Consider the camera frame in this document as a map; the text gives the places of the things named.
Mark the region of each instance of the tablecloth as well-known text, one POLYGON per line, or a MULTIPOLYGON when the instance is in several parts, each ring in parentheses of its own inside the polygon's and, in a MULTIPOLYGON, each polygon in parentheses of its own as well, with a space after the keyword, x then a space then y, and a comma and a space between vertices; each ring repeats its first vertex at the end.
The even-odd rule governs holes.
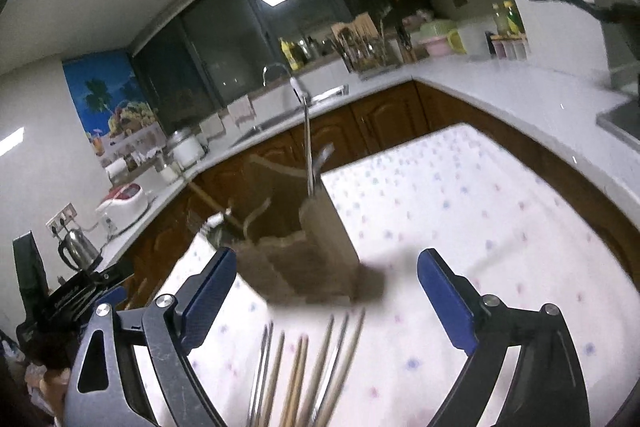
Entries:
MULTIPOLYGON (((640 377, 640 296, 588 225, 506 150, 460 124, 335 169, 322 181, 362 263, 383 275, 382 295, 364 304, 364 329, 332 425, 424 427, 456 380, 465 354, 451 346, 416 277, 418 254, 429 247, 481 295, 522 309, 560 306, 592 425, 604 425, 628 396, 640 377)), ((174 292, 213 253, 196 237, 161 293, 174 292)), ((274 346, 286 332, 277 425, 298 336, 309 335, 310 372, 329 315, 339 325, 350 311, 350 335, 359 309, 267 307, 238 277, 190 360, 227 424, 244 425, 262 329, 274 320, 274 346)), ((510 347, 479 425, 495 422, 517 354, 510 347)), ((172 425, 148 354, 136 348, 136 356, 159 422, 172 425)))

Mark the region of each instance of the black handle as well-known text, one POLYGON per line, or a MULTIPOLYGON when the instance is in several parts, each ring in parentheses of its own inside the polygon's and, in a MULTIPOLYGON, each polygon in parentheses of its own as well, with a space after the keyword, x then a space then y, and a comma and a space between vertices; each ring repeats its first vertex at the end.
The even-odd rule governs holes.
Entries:
POLYGON ((71 270, 73 270, 74 272, 79 272, 79 271, 80 271, 80 267, 79 267, 79 266, 73 266, 73 265, 71 264, 71 261, 69 261, 69 260, 66 258, 65 254, 64 254, 65 248, 66 248, 66 247, 65 247, 65 244, 64 244, 64 243, 60 243, 60 244, 58 245, 58 255, 60 256, 60 259, 62 259, 62 261, 64 261, 64 262, 65 262, 65 264, 66 264, 66 265, 67 265, 71 270))

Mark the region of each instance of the stainless steel kettle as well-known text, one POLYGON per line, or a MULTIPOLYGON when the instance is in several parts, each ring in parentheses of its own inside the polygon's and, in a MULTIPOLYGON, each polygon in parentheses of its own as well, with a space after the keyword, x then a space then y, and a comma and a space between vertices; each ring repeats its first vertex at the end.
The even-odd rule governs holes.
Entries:
POLYGON ((60 259, 73 271, 91 272, 102 261, 97 248, 92 245, 82 230, 70 229, 58 246, 60 259))

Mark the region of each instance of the metal screw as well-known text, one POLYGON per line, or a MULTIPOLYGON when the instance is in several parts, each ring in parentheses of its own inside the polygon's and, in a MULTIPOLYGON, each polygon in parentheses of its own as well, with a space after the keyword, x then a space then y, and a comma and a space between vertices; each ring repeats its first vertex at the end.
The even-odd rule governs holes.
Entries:
POLYGON ((166 308, 170 306, 172 302, 174 302, 174 298, 171 295, 165 294, 156 299, 156 306, 158 306, 158 308, 166 308))
POLYGON ((559 315, 560 308, 555 304, 545 304, 545 312, 549 315, 559 315))
POLYGON ((111 306, 108 304, 101 304, 95 309, 95 314, 98 315, 98 317, 104 317, 105 315, 109 315, 110 311, 111 306))
POLYGON ((500 304, 500 299, 498 299, 495 295, 491 295, 491 293, 482 296, 482 302, 489 306, 489 308, 495 308, 500 304))

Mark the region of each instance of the power socket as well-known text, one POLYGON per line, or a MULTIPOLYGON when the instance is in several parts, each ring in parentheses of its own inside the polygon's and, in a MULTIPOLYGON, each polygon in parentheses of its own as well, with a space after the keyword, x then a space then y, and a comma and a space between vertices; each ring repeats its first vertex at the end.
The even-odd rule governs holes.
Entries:
POLYGON ((56 237, 56 234, 59 234, 62 230, 64 230, 63 225, 60 223, 60 219, 64 220, 64 226, 66 227, 75 217, 78 215, 73 204, 68 203, 65 208, 60 210, 55 216, 47 221, 47 230, 49 233, 56 237))

